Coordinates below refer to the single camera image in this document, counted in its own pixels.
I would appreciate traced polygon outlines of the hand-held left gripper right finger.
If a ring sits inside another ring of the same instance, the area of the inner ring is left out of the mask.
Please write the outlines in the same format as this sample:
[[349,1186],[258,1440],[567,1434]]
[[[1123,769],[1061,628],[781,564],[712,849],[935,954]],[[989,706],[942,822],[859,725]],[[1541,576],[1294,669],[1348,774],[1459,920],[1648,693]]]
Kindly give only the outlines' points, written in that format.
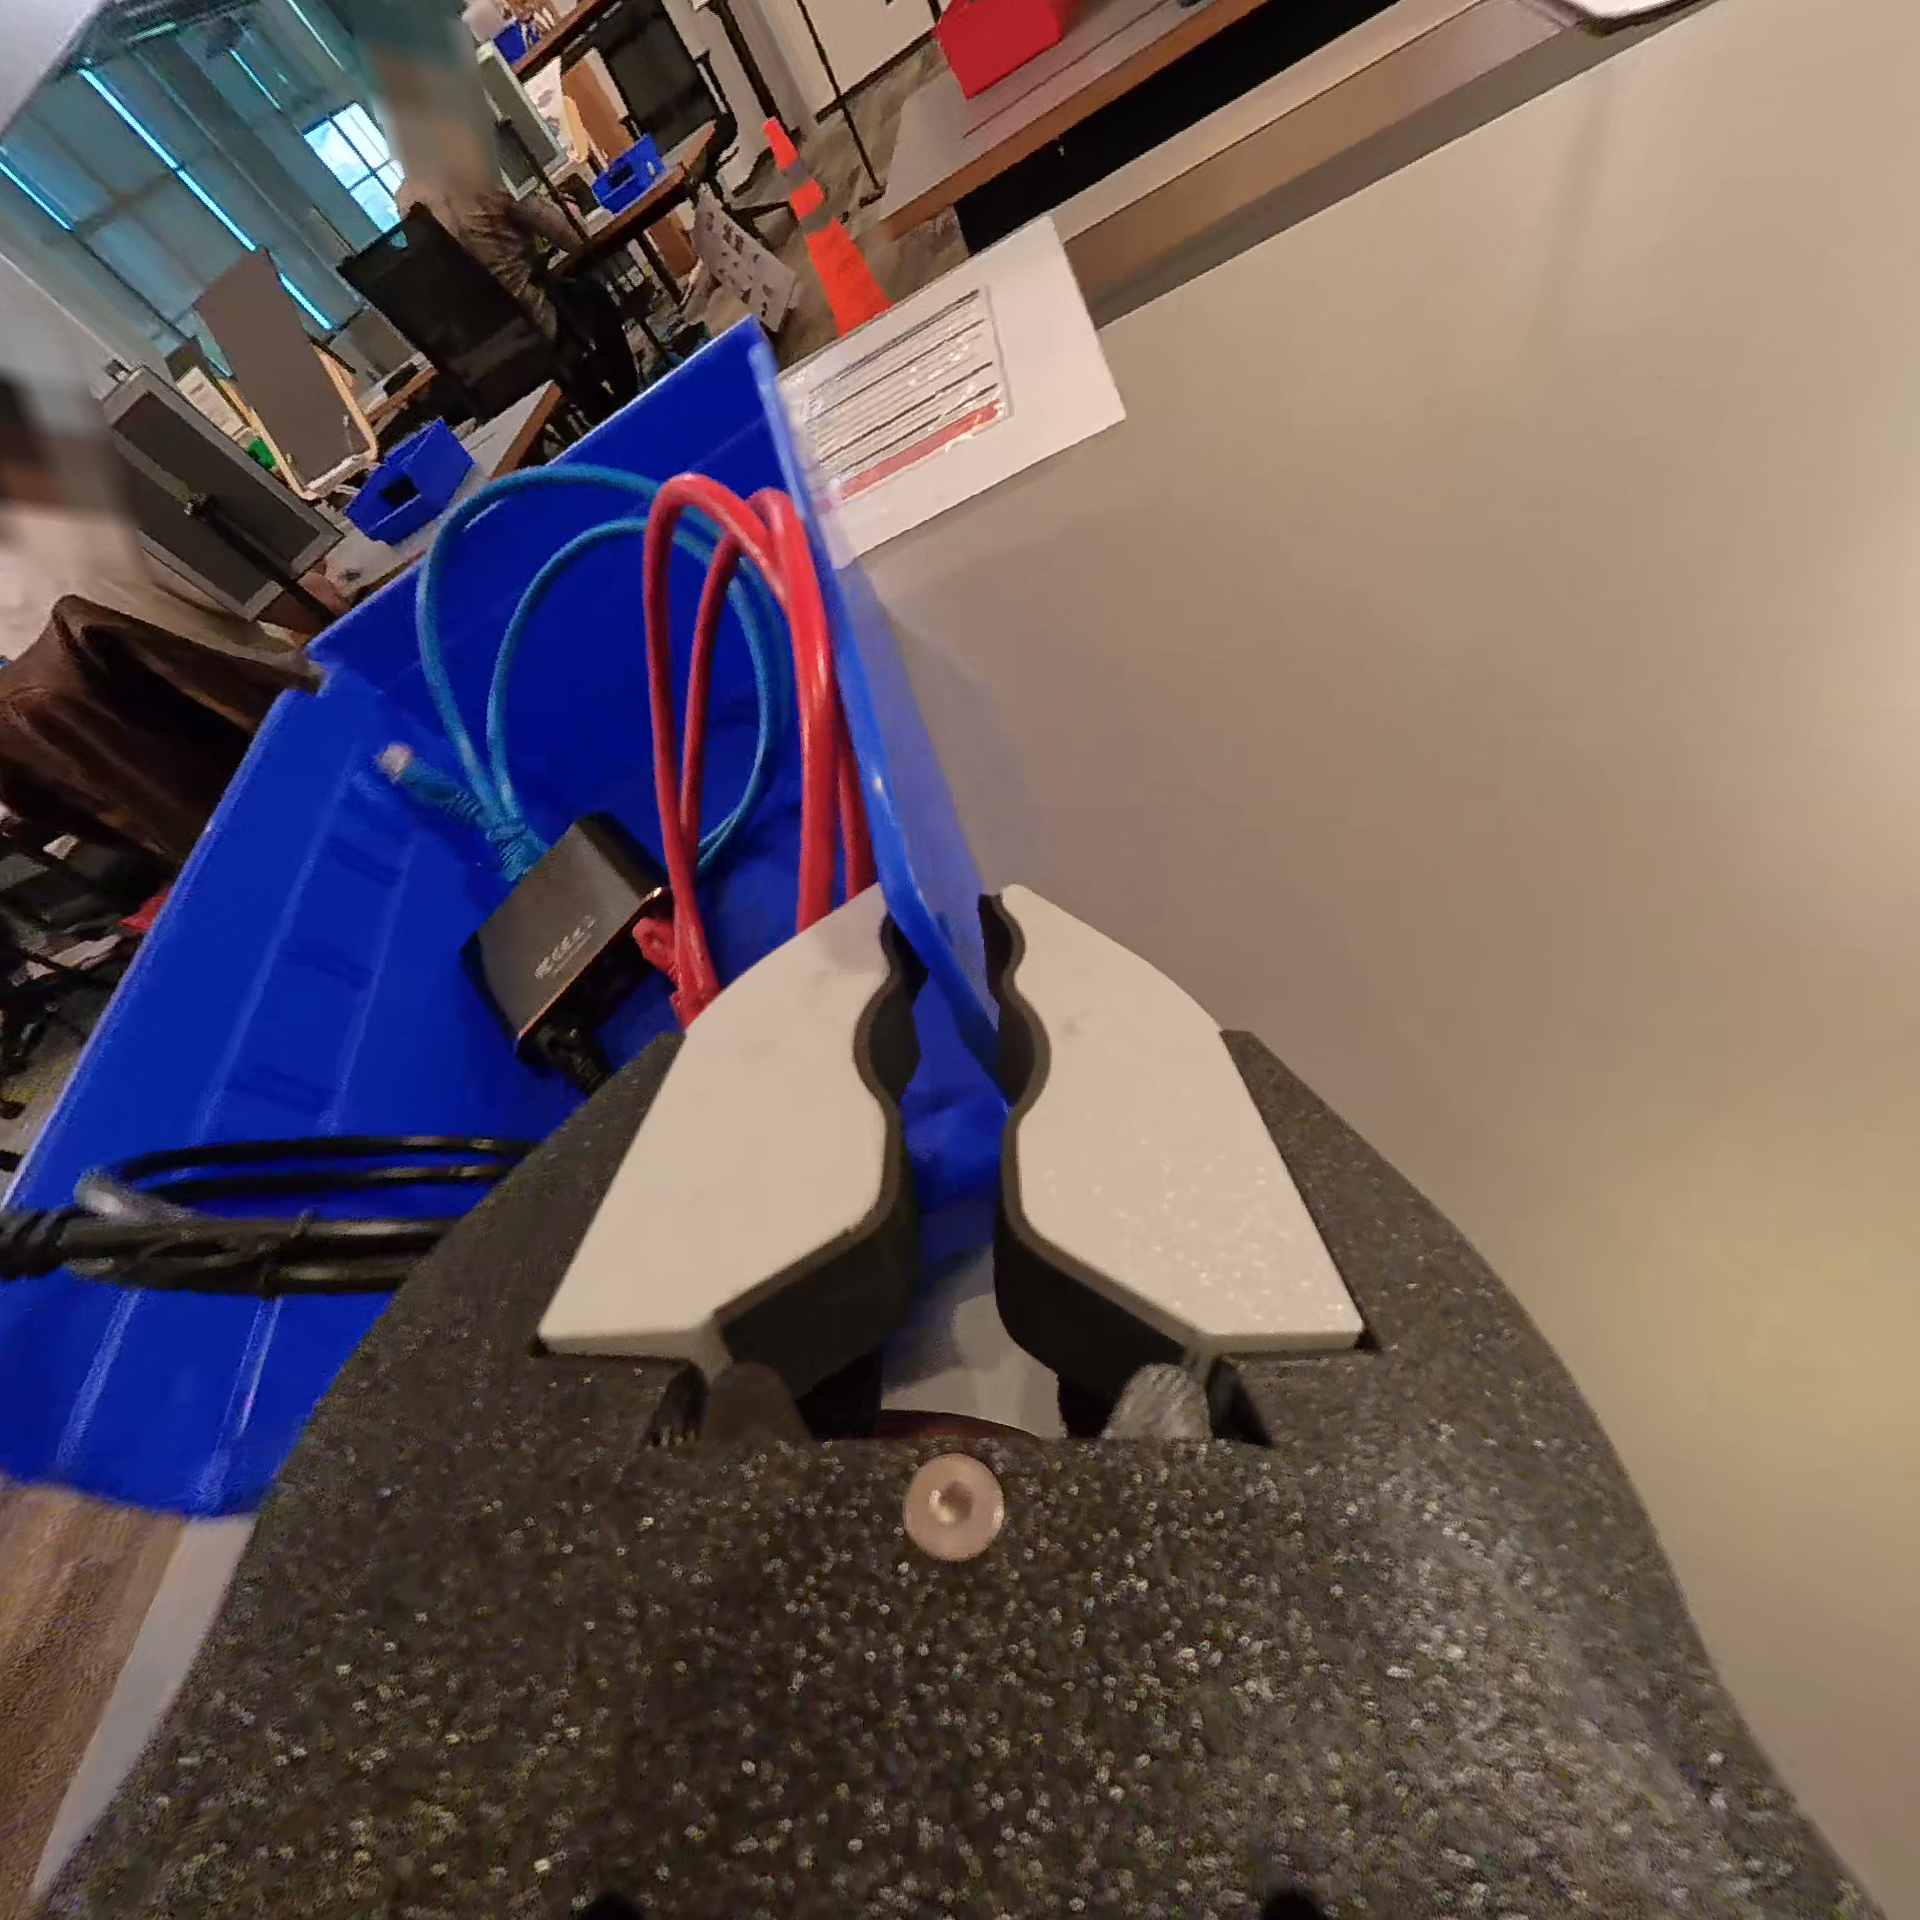
[[1366,1319],[1225,1029],[1025,886],[978,902],[999,1008],[996,1309],[1078,1395],[1343,1354]]

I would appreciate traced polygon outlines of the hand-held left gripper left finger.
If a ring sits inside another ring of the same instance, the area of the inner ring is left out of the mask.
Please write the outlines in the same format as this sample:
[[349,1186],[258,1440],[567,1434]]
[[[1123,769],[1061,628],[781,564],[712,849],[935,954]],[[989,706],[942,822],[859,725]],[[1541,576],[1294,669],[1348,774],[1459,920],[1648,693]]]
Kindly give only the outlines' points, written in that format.
[[922,962],[864,887],[687,1029],[540,1342],[565,1358],[769,1370],[804,1397],[905,1323],[917,1198],[900,1094]]

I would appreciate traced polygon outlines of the large blue plastic bin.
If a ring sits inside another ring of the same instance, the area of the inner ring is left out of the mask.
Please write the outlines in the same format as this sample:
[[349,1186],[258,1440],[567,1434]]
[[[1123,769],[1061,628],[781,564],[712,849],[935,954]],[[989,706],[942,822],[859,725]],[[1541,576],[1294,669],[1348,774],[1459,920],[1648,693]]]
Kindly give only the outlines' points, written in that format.
[[[643,484],[697,470],[737,496],[786,494],[824,567],[824,601],[867,799],[877,876],[915,882],[955,958],[984,886],[917,716],[877,596],[829,511],[805,496],[805,454],[781,373],[737,324],[547,466],[622,466]],[[544,479],[514,488],[451,538],[434,567],[441,682],[485,765],[485,693],[522,592],[565,541],[629,519],[646,496]],[[462,944],[507,898],[482,837],[405,796],[375,751],[421,747],[462,774],[419,664],[425,564],[319,640],[322,686],[273,703],[155,927],[110,995],[14,1201],[56,1208],[84,1173],[147,1149],[307,1136],[543,1139],[581,1108],[558,1073],[517,1063],[466,976]],[[697,902],[721,982],[794,934],[801,737],[782,622],[764,604],[781,679],[769,792]],[[660,858],[641,538],[595,541],[528,619],[503,696],[507,772],[544,838],[584,812],[622,822]],[[703,830],[746,795],[758,698],[727,614],[715,646]],[[1003,1105],[931,958],[917,1001],[922,1068],[905,1148],[931,1267],[989,1239]],[[383,1301],[200,1301],[53,1274],[3,1279],[3,1476],[80,1497],[222,1518],[251,1511]]]

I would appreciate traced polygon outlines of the black network adapter box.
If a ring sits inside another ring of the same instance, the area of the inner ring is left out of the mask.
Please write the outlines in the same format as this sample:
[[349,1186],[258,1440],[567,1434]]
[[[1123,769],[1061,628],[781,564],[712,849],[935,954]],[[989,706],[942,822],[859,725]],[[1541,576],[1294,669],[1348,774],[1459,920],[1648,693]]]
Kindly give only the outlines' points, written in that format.
[[591,1094],[600,1033],[646,982],[635,927],[668,913],[668,876],[609,812],[573,820],[466,936],[462,969],[517,1063]]

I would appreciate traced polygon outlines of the brown cloth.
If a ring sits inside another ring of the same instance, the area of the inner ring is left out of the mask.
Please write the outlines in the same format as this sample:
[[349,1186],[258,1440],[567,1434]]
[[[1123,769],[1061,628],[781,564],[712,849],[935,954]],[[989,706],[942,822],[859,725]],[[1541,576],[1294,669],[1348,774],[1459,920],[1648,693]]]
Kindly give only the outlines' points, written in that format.
[[277,696],[319,690],[301,651],[217,651],[65,596],[3,664],[3,812],[179,871]]

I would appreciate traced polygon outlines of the white laminated instruction sheet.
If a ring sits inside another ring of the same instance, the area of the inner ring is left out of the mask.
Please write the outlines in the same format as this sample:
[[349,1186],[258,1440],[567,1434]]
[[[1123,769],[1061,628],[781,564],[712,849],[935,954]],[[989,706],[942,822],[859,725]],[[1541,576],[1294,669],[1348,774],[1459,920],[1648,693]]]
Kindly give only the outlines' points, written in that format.
[[1050,211],[782,373],[781,396],[835,564],[1126,417]]

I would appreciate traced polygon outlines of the grey equipment case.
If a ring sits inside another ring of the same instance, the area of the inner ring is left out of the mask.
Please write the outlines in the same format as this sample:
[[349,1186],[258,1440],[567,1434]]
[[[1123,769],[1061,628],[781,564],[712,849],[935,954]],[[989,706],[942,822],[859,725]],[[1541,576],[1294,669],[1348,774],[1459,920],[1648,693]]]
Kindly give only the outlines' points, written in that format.
[[318,635],[310,576],[338,530],[258,466],[176,386],[129,373],[100,401],[136,538],[212,604]]

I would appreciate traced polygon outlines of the black office chair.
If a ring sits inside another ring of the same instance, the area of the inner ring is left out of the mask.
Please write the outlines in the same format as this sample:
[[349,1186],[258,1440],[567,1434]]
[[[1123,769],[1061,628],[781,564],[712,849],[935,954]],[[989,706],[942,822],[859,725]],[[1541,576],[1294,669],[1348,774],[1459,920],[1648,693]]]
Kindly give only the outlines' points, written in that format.
[[425,354],[460,417],[485,423],[560,381],[531,314],[425,205],[345,254],[338,279]]

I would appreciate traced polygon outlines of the large orange traffic cone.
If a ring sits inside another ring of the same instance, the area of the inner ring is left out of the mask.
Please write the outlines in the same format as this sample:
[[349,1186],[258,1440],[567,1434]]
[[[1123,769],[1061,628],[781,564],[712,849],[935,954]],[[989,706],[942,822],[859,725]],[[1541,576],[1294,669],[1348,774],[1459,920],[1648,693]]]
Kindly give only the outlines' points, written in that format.
[[838,341],[890,312],[873,265],[827,205],[804,211],[801,233]]

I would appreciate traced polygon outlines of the white perforated board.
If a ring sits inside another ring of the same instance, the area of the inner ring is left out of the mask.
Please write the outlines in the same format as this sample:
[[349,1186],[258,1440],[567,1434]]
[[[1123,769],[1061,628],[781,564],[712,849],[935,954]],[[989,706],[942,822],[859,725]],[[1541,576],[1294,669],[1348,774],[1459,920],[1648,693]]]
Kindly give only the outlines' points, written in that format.
[[773,341],[794,312],[801,279],[731,217],[715,191],[695,196],[692,252]]

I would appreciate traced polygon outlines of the grey monitor panel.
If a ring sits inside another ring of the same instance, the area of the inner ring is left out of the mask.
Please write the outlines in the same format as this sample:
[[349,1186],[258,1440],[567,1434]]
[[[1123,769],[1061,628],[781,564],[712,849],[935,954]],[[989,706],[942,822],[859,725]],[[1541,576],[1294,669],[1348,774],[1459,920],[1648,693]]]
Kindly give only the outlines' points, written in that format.
[[369,466],[372,432],[354,416],[349,386],[307,337],[266,252],[237,254],[192,314],[301,496],[318,499]]

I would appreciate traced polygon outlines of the wooden workbench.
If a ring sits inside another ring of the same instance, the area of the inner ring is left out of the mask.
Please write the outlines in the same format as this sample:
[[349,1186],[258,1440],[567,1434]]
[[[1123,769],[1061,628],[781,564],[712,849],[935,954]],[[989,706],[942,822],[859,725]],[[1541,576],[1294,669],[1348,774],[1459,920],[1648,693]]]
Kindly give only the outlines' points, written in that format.
[[942,61],[898,111],[898,142],[876,222],[887,242],[960,218],[968,246],[1066,201],[1072,165],[1046,155],[1081,129],[1119,146],[1112,165],[1192,129],[1204,116],[1383,12],[1383,5],[1078,5],[1061,44],[965,98]]

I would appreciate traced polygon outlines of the red plastic bin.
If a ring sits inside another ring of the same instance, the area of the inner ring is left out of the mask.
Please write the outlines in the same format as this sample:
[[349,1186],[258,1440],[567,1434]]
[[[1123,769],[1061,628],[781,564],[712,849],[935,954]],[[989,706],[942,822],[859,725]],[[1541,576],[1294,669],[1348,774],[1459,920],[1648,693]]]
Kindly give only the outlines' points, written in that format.
[[965,102],[1049,56],[1066,37],[1081,5],[939,5],[935,44]]

